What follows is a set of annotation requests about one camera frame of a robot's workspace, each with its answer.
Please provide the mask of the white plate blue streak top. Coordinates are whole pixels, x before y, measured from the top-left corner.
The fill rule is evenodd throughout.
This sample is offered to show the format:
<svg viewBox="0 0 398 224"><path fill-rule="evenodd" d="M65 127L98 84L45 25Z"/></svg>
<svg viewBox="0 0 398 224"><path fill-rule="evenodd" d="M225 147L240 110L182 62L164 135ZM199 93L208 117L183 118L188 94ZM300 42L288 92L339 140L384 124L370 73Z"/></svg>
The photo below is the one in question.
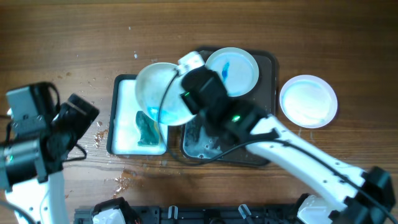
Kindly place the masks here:
<svg viewBox="0 0 398 224"><path fill-rule="evenodd" d="M249 93L259 80L259 66L254 57L236 47L215 51L206 60L206 67L220 76L231 97Z"/></svg>

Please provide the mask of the white plate blue blot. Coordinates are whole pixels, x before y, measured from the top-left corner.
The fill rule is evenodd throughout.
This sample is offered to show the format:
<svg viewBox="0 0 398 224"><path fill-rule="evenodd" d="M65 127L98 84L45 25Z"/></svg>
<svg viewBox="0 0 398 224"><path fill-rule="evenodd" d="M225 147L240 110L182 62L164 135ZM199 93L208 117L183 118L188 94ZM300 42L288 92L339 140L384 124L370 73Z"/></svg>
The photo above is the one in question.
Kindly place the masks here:
<svg viewBox="0 0 398 224"><path fill-rule="evenodd" d="M175 77L176 68L173 63L153 63L136 78L136 99L141 110L168 126L180 126L195 117L180 96L185 90L181 86L182 77Z"/></svg>

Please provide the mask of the yellow green scrub sponge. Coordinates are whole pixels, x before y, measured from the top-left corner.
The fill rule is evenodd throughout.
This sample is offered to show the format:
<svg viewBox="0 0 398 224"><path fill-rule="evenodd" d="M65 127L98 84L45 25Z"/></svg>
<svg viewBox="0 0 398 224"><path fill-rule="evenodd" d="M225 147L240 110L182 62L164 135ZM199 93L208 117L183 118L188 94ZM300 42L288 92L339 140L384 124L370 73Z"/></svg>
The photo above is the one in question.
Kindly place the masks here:
<svg viewBox="0 0 398 224"><path fill-rule="evenodd" d="M137 145L142 147L156 146L160 143L159 128L154 120L143 111L136 113L136 125L140 133Z"/></svg>

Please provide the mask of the white plate blue smear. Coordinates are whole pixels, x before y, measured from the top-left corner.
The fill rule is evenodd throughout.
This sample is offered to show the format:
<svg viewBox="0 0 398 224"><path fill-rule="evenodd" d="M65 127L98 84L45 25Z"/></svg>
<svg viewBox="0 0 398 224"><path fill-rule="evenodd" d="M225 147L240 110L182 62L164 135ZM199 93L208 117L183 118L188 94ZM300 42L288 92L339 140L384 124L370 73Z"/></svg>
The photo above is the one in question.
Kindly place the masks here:
<svg viewBox="0 0 398 224"><path fill-rule="evenodd" d="M298 75L280 90L283 114L294 124L308 129L328 125L338 111L338 99L332 87L313 75Z"/></svg>

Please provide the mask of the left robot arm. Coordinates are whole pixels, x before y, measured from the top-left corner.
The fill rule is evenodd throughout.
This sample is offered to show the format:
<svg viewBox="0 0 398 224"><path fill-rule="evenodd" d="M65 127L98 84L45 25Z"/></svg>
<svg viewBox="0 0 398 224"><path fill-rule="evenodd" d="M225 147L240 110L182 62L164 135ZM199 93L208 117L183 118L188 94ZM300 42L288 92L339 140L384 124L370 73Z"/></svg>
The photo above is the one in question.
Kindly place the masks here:
<svg viewBox="0 0 398 224"><path fill-rule="evenodd" d="M55 85L40 82L9 90L11 121L1 143L1 207L19 223L68 223L63 163L99 115L76 94L61 103Z"/></svg>

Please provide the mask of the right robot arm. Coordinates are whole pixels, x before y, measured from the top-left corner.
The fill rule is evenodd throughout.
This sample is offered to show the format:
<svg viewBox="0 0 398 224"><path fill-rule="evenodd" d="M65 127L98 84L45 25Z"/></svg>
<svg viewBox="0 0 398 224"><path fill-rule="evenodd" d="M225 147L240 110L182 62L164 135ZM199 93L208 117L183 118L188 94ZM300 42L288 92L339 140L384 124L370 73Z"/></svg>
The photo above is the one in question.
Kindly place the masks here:
<svg viewBox="0 0 398 224"><path fill-rule="evenodd" d="M226 144L245 147L316 191L298 207L303 223L397 223L390 174L366 172L323 152L288 130L254 103L229 97L218 74L204 66L184 72L181 97L201 118L207 133Z"/></svg>

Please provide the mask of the dark brown serving tray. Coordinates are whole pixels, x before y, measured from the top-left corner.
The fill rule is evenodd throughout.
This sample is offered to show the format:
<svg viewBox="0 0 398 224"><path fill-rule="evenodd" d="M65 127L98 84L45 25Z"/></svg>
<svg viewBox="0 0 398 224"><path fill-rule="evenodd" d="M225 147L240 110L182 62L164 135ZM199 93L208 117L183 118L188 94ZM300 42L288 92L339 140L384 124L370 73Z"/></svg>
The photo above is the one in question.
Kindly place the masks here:
<svg viewBox="0 0 398 224"><path fill-rule="evenodd" d="M274 114L277 103L277 74L279 64L276 58L264 50L246 49L256 60L259 66L259 80L256 86L240 99L249 100L268 112ZM223 144L218 138L208 136L201 123L200 118L193 118L182 126L180 151L187 159L204 161L225 152L229 146ZM220 162L240 166L262 167L269 161L239 148L224 157L218 159Z"/></svg>

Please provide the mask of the dark green soapy water tray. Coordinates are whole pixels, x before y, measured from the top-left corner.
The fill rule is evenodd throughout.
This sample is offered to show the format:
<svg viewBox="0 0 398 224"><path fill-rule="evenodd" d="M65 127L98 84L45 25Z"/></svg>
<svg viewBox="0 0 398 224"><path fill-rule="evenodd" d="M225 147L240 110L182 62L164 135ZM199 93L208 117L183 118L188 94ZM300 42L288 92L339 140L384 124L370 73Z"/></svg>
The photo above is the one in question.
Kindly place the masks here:
<svg viewBox="0 0 398 224"><path fill-rule="evenodd" d="M109 133L106 149L110 154L130 156L159 156L166 152L168 126L158 125L160 143L142 147L137 143L140 133L136 125L136 113L142 111L136 100L136 75L122 74L116 77L113 88Z"/></svg>

